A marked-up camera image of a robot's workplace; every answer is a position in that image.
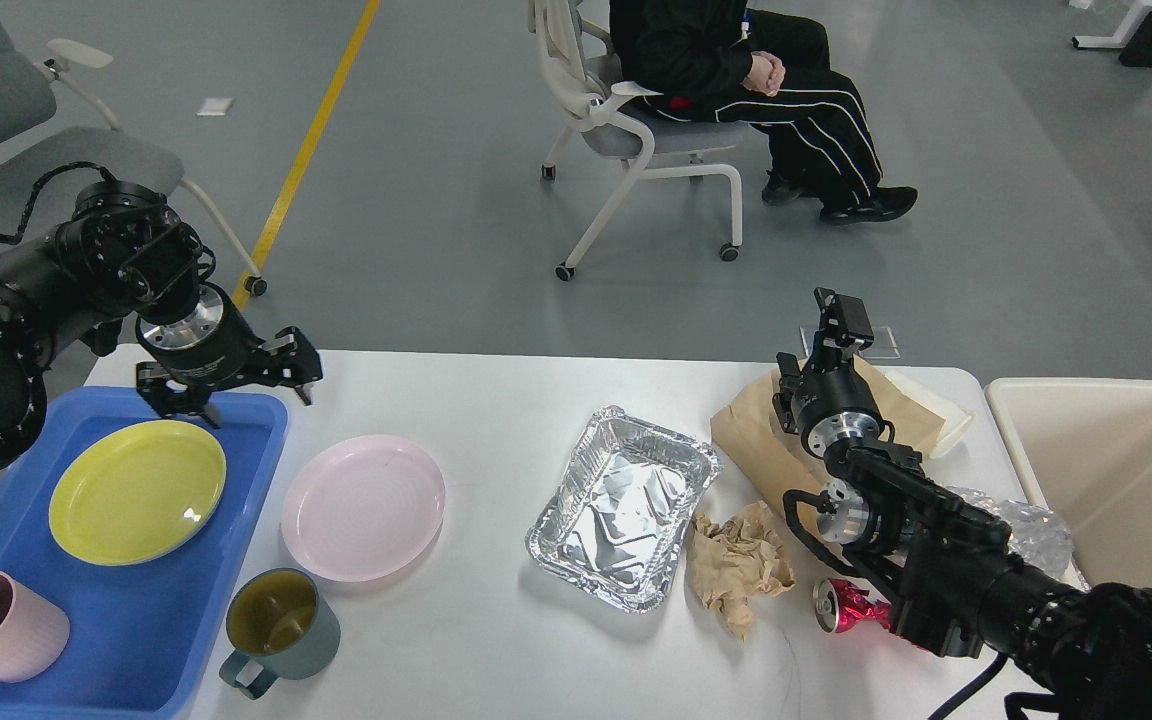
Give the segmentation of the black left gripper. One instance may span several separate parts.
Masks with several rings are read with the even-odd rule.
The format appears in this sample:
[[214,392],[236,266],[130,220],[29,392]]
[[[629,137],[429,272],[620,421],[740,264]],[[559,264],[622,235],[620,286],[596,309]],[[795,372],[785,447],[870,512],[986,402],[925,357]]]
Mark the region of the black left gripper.
[[[314,404],[323,364],[297,325],[270,340],[257,338],[230,297],[215,285],[200,285],[192,311],[175,323],[138,316],[137,340],[156,363],[138,363],[134,388],[161,419],[192,416],[221,429],[212,393],[243,386],[291,388],[302,406]],[[169,381],[183,384],[173,389]]]

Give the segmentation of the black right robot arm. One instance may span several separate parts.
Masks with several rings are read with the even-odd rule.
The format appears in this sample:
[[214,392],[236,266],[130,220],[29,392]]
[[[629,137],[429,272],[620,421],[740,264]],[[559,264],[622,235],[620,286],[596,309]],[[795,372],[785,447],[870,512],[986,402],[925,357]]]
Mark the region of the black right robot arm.
[[783,493],[786,523],[842,577],[890,602],[890,632],[940,657],[996,659],[934,711],[945,719],[1014,662],[1039,692],[1005,697],[1010,719],[1152,719],[1152,589],[1084,592],[1011,552],[1010,528],[938,486],[900,445],[855,367],[873,343],[864,302],[819,287],[805,361],[776,357],[772,400],[785,433],[823,461],[831,483]]

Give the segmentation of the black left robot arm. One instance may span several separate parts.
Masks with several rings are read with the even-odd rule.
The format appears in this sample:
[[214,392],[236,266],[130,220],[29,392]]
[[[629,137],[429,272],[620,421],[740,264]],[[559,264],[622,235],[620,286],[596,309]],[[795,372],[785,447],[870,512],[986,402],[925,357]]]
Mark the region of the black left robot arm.
[[150,355],[134,384],[160,418],[219,427],[210,397],[244,386],[289,387],[308,404],[319,353],[294,327],[257,338],[210,281],[214,264],[164,195],[109,170],[68,222],[31,241],[0,234],[0,470],[41,434],[52,361],[74,342],[109,355],[127,316]]

